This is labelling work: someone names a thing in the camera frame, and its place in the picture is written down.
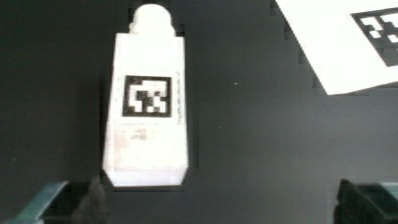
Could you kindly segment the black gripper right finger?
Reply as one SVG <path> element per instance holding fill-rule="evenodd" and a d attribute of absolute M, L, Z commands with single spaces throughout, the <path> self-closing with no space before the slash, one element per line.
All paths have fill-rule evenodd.
<path fill-rule="evenodd" d="M 398 224 L 398 183 L 353 183 L 337 190 L 336 224 Z"/>

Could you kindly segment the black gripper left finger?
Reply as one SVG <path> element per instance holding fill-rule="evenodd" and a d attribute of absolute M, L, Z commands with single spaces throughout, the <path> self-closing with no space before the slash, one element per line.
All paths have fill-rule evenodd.
<path fill-rule="evenodd" d="M 50 182 L 7 224 L 108 224 L 99 177 L 89 181 Z"/>

